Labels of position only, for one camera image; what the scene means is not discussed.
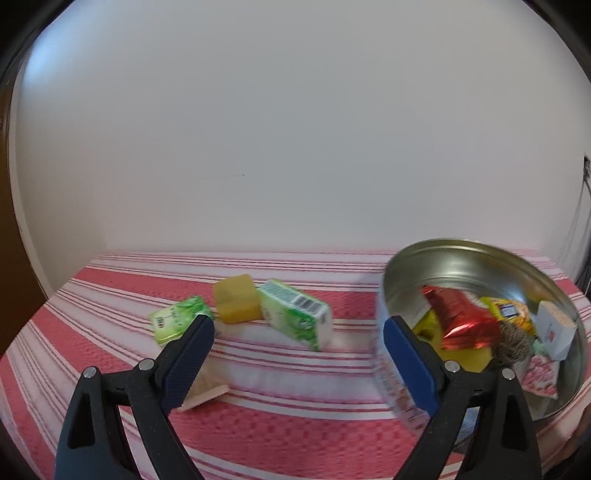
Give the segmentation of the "yellow biscuit packet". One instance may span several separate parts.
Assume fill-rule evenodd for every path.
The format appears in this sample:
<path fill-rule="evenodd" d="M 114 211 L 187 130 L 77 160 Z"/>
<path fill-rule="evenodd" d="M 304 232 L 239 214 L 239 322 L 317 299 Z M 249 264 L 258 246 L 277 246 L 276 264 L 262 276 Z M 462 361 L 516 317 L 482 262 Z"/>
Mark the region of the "yellow biscuit packet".
<path fill-rule="evenodd" d="M 525 303 L 487 296 L 481 297 L 480 300 L 497 320 L 511 323 L 528 335 L 536 335 L 534 323 Z"/>

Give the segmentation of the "blue round cookie tin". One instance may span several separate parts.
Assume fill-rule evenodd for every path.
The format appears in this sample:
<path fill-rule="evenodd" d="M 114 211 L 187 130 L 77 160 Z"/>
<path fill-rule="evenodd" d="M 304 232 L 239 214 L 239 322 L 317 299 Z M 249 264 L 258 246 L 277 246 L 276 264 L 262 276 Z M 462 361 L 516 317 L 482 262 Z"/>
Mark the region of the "blue round cookie tin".
<path fill-rule="evenodd" d="M 590 302 L 548 258 L 467 240 L 435 239 L 410 245 L 387 263 L 378 284 L 377 329 L 374 340 L 374 379 L 394 416 L 414 432 L 428 416 L 408 392 L 384 345 L 383 328 L 393 315 L 415 326 L 427 313 L 424 285 L 466 290 L 525 303 L 536 313 L 541 301 L 556 304 L 577 325 L 568 356 L 560 366 L 558 397 L 543 400 L 528 395 L 541 442 L 563 442 L 574 431 L 590 400 Z"/>

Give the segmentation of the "red foil snack packet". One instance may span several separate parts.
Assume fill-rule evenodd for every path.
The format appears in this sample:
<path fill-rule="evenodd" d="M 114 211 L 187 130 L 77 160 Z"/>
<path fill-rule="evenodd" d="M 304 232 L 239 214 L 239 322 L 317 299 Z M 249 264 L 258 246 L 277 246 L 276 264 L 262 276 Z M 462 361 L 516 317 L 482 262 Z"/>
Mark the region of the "red foil snack packet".
<path fill-rule="evenodd" d="M 469 292 L 425 285 L 422 294 L 435 312 L 446 350 L 493 348 L 499 344 L 498 320 Z"/>

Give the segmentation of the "yellow sponge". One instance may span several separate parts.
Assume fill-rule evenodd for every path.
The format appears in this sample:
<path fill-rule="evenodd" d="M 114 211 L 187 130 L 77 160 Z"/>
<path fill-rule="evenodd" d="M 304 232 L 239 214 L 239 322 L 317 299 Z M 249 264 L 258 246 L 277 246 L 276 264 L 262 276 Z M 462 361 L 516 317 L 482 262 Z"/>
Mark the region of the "yellow sponge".
<path fill-rule="evenodd" d="M 228 277 L 213 286 L 213 303 L 217 317 L 225 324 L 259 320 L 259 291 L 249 274 Z"/>

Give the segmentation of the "beige paper pouch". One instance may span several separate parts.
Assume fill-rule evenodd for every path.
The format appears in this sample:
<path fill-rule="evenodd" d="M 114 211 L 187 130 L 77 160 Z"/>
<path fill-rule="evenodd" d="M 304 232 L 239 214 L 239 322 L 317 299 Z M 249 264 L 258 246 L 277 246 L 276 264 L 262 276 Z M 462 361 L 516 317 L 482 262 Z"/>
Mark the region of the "beige paper pouch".
<path fill-rule="evenodd" d="M 177 411 L 187 411 L 214 400 L 229 391 L 229 386 L 218 378 L 211 361 L 206 360 L 195 377 L 183 403 Z"/>

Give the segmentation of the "white toothpick box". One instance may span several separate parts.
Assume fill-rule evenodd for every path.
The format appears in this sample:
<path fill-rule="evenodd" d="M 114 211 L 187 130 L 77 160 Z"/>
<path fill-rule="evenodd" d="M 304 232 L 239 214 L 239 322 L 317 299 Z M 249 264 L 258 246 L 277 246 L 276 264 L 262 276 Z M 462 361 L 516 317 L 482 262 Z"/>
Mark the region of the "white toothpick box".
<path fill-rule="evenodd" d="M 547 355 L 554 361 L 564 361 L 577 332 L 575 321 L 553 302 L 543 300 L 535 315 L 535 327 Z"/>

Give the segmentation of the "green white tissue pack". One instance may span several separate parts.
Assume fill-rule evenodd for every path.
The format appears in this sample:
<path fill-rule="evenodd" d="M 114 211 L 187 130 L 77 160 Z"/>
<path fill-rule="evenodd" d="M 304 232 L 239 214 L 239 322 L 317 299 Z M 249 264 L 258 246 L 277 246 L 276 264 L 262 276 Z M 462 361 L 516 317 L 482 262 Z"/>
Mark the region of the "green white tissue pack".
<path fill-rule="evenodd" d="M 199 315 L 214 318 L 211 307 L 200 296 L 189 297 L 149 314 L 156 343 L 163 346 L 180 338 Z"/>

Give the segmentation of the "red white striped bedspread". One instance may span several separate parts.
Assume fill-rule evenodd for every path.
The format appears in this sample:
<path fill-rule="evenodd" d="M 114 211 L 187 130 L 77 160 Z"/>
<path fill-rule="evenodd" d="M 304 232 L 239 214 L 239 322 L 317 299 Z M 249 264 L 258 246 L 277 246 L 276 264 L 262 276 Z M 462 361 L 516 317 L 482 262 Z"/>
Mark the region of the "red white striped bedspread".
<path fill-rule="evenodd" d="M 53 475 L 83 369 L 125 370 L 159 349 L 148 315 L 249 274 L 328 303 L 325 350 L 262 320 L 219 326 L 211 354 L 228 393 L 171 421 L 208 479 L 387 479 L 419 432 L 394 416 L 374 379 L 378 284 L 396 254 L 103 254 L 27 322 L 1 360 L 1 419 L 41 478 Z"/>

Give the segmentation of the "brown wooden door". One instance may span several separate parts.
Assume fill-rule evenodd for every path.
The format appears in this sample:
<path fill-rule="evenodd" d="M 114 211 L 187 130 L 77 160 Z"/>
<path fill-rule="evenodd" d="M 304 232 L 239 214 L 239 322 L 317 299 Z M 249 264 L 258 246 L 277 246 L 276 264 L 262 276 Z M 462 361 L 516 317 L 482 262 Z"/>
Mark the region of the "brown wooden door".
<path fill-rule="evenodd" d="M 45 303 L 43 292 L 26 253 L 12 197 L 8 133 L 13 85 L 1 89 L 0 170 L 0 348 L 4 354 L 11 342 Z"/>

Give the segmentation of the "pink white sachet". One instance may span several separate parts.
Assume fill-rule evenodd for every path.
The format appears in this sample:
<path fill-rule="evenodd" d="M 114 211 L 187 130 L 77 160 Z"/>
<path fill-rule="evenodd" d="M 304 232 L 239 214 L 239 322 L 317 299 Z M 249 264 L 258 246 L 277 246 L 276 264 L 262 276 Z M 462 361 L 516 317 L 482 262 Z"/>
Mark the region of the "pink white sachet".
<path fill-rule="evenodd" d="M 524 378 L 520 381 L 522 390 L 538 397 L 558 399 L 558 376 L 560 362 L 545 354 L 533 355 Z"/>

